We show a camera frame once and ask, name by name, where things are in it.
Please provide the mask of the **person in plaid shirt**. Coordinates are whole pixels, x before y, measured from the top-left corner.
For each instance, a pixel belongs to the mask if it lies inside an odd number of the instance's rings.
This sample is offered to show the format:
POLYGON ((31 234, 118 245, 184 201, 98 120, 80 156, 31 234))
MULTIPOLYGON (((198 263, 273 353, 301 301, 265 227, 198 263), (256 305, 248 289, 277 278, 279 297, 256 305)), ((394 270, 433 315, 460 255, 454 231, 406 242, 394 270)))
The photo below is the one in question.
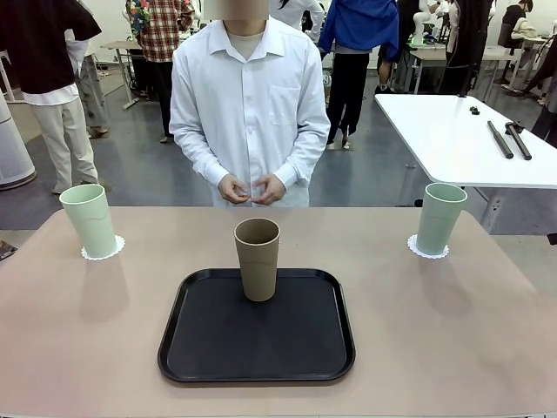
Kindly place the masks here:
POLYGON ((191 0, 125 0, 131 33, 136 38, 153 73, 164 136, 161 143, 174 140, 169 129, 173 53, 179 34, 191 28, 196 10, 191 0))

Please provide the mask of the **person in white shirt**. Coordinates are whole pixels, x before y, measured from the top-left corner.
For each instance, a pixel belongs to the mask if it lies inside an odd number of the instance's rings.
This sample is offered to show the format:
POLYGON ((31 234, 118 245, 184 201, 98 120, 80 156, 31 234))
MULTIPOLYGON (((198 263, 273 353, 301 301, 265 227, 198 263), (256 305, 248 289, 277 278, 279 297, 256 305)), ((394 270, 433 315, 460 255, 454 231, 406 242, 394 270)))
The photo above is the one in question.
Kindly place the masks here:
MULTIPOLYGON (((208 24, 173 54, 170 129, 201 131, 256 196, 253 184, 279 168, 301 125, 330 124, 319 50, 271 17, 269 0, 204 0, 203 14, 208 24)), ((232 205, 204 181, 215 206, 261 206, 232 205)), ((271 206, 308 206, 309 186, 295 183, 271 206)))

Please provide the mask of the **person's left forearm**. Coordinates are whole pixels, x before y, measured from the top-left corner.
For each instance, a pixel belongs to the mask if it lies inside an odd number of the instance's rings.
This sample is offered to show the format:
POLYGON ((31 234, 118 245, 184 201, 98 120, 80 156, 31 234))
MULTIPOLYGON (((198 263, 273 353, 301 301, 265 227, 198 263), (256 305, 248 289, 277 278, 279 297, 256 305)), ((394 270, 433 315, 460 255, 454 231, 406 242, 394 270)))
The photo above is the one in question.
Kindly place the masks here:
POLYGON ((313 170, 319 161, 327 142, 330 124, 325 121, 301 125, 291 150, 284 161, 272 174, 279 179, 285 189, 295 183, 307 187, 313 170))

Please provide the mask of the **person's right forearm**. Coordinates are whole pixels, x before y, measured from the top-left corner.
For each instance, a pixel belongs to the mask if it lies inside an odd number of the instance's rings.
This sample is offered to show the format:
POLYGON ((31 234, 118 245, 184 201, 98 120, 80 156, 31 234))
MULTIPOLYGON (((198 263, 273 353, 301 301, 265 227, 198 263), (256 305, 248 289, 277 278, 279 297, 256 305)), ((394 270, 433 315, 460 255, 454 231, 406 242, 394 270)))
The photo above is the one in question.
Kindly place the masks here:
POLYGON ((193 170, 213 186, 218 186, 229 173, 209 147, 205 135, 189 127, 172 127, 175 143, 191 161, 193 170))

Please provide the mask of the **black metal rod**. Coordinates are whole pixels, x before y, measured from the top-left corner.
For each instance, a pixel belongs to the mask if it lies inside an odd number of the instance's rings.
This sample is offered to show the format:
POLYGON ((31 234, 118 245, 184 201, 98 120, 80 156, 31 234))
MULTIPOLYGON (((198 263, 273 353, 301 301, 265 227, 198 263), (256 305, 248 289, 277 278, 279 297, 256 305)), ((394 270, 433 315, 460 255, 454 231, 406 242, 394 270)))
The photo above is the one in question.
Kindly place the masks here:
POLYGON ((489 131, 493 135, 493 139, 495 140, 497 146, 500 148, 502 154, 506 159, 513 158, 513 152, 511 151, 510 147, 507 145, 506 140, 502 137, 499 131, 495 128, 493 122, 491 120, 487 121, 487 127, 489 131))
POLYGON ((524 144, 521 133, 523 132, 524 127, 517 122, 508 122, 506 123, 506 135, 509 135, 513 138, 515 144, 518 146, 523 158, 526 161, 532 159, 532 155, 530 151, 527 149, 526 145, 524 144))

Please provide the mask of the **grey background desk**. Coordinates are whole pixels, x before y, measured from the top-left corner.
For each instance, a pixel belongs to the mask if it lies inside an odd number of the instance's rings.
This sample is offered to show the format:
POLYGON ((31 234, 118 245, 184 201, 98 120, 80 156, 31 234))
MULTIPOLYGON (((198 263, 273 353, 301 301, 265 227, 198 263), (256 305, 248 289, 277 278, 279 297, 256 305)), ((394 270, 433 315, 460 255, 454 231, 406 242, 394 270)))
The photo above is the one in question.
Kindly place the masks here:
POLYGON ((397 64, 394 86, 398 92, 436 92, 446 68, 443 44, 406 45, 397 64))

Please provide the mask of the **white scalloped paper coaster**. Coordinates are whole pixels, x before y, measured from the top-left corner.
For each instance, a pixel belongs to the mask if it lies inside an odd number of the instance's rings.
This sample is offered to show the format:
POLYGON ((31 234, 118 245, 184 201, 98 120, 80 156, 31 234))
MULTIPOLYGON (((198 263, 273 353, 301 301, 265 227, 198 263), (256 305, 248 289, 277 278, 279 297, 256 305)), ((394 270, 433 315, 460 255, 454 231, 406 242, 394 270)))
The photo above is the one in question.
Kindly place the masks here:
POLYGON ((445 258, 449 254, 449 246, 445 246, 443 251, 440 254, 427 254, 423 253, 417 247, 417 238, 418 235, 414 234, 407 239, 407 246, 409 250, 414 253, 415 255, 429 260, 439 260, 445 258))
POLYGON ((116 249, 113 252, 111 252, 110 254, 108 254, 104 257, 92 257, 87 253, 87 251, 84 247, 81 248, 81 256, 84 259, 91 260, 91 261, 100 261, 100 260, 109 259, 110 257, 113 257, 116 254, 120 253, 125 246, 125 239, 120 235, 117 235, 117 234, 115 235, 115 242, 116 242, 116 249))

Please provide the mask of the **person in dark clothes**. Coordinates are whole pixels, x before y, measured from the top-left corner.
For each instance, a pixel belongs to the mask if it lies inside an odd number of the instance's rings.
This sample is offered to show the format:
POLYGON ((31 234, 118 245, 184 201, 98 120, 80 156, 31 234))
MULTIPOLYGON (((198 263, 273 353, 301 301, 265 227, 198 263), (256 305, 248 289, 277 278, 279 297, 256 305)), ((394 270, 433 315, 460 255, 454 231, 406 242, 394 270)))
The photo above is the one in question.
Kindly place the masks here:
POLYGON ((551 43, 541 67, 528 82, 523 92, 531 91, 546 78, 551 80, 547 101, 534 123, 531 133, 557 149, 557 35, 551 43))

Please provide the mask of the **brown cup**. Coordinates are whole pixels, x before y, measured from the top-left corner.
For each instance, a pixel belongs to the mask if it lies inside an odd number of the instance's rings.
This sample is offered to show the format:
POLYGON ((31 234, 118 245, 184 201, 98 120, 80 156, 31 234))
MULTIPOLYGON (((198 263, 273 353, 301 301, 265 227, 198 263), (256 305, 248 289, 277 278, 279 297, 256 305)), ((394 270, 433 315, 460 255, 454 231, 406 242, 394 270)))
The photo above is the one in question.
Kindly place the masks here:
POLYGON ((280 228, 270 219, 240 222, 234 239, 245 296, 256 302, 272 298, 276 289, 280 228))

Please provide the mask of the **person's right hand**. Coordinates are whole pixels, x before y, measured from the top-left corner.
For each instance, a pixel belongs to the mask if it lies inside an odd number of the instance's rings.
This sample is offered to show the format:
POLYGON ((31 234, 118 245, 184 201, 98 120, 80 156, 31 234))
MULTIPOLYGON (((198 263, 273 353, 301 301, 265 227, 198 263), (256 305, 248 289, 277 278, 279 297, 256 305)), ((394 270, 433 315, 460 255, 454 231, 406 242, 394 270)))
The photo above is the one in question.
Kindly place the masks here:
POLYGON ((220 180, 218 191, 221 198, 232 205, 242 205, 251 199, 249 187, 231 174, 220 180))

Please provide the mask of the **seated person in background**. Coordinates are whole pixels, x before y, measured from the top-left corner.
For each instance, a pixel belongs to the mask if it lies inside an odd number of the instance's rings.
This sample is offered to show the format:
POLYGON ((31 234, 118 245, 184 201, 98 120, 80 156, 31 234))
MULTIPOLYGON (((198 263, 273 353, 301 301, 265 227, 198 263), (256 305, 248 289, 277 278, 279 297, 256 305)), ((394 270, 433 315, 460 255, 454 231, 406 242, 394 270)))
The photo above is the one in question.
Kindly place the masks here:
POLYGON ((513 55, 522 49, 519 67, 523 68, 533 56, 533 43, 526 38, 536 38, 536 29, 527 20, 527 13, 534 7, 533 0, 519 0, 517 4, 507 7, 502 18, 498 46, 509 49, 513 55))

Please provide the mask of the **black plastic tray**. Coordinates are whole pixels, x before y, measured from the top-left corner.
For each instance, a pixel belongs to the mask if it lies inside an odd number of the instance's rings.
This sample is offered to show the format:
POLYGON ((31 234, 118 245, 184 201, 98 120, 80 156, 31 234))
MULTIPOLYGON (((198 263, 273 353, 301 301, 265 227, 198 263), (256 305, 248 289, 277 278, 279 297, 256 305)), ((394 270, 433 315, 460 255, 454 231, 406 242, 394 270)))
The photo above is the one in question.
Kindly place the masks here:
POLYGON ((264 302, 245 297, 237 268, 190 274, 158 350, 161 374, 191 385, 336 381, 355 358, 342 286, 310 268, 280 268, 264 302))

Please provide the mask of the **beige background desk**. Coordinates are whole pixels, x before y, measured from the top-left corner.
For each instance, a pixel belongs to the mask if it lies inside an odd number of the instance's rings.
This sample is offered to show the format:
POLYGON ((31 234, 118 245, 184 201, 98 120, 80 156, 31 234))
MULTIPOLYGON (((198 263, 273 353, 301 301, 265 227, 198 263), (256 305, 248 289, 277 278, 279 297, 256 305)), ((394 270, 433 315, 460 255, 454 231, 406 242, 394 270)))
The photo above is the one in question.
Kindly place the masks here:
POLYGON ((140 101, 140 98, 137 97, 131 90, 132 65, 130 61, 131 55, 129 53, 130 50, 137 50, 139 48, 139 45, 136 41, 125 40, 102 44, 100 48, 108 51, 113 51, 115 53, 116 63, 122 75, 127 96, 127 102, 122 105, 122 109, 124 111, 127 111, 140 101))

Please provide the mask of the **person in blue jacket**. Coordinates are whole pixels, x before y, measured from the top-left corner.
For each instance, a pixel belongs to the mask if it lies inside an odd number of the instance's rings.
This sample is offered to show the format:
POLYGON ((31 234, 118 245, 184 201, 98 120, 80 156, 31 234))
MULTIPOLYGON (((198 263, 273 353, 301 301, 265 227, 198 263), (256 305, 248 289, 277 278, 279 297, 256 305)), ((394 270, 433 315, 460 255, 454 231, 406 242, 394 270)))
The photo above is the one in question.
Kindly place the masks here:
POLYGON ((386 57, 399 51, 399 7, 396 0, 332 0, 318 48, 334 55, 326 114, 330 121, 326 147, 334 148, 338 131, 342 147, 356 132, 366 87, 370 54, 386 47, 386 57))

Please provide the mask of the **person in black coat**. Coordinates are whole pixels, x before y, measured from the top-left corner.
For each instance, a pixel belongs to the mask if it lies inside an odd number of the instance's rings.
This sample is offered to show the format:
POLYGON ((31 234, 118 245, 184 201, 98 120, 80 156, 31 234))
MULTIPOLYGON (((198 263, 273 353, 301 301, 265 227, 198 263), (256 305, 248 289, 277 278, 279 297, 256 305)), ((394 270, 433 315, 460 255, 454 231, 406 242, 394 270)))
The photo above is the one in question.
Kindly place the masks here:
POLYGON ((446 68, 439 93, 464 97, 478 75, 487 42, 493 0, 453 0, 446 68))

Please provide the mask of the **person in grey trousers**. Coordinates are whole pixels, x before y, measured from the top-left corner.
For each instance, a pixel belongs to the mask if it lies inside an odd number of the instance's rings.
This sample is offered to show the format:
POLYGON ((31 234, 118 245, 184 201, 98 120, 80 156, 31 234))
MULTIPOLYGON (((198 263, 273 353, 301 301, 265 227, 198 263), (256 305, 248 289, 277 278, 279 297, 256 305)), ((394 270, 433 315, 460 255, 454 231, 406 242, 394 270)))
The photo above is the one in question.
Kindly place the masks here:
POLYGON ((70 60, 76 69, 75 81, 84 108, 89 137, 107 138, 110 134, 108 113, 89 41, 86 42, 86 50, 82 51, 75 44, 73 30, 66 30, 64 35, 70 60))

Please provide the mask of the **light green cup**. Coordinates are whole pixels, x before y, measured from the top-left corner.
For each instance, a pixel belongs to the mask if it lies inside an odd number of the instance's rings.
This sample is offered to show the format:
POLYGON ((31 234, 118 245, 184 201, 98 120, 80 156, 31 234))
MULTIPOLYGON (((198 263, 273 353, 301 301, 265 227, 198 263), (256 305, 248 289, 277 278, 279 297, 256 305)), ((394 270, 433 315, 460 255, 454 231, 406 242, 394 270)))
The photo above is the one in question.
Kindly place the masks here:
POLYGON ((467 200, 459 186, 431 183, 426 186, 416 238, 416 248, 429 256, 441 255, 467 200))
POLYGON ((77 185, 63 192, 59 200, 87 256, 104 259, 116 252, 117 239, 103 186, 77 185))

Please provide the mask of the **person's left hand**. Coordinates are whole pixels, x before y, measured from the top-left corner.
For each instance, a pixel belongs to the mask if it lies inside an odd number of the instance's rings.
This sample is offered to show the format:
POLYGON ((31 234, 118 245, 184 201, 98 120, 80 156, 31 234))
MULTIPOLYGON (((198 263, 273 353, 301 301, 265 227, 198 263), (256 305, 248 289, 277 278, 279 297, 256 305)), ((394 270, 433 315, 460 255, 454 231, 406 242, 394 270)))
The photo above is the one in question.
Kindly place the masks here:
POLYGON ((285 196, 285 185, 274 174, 267 175, 256 181, 253 186, 259 189, 259 194, 251 196, 252 203, 262 206, 270 206, 280 201, 285 196))

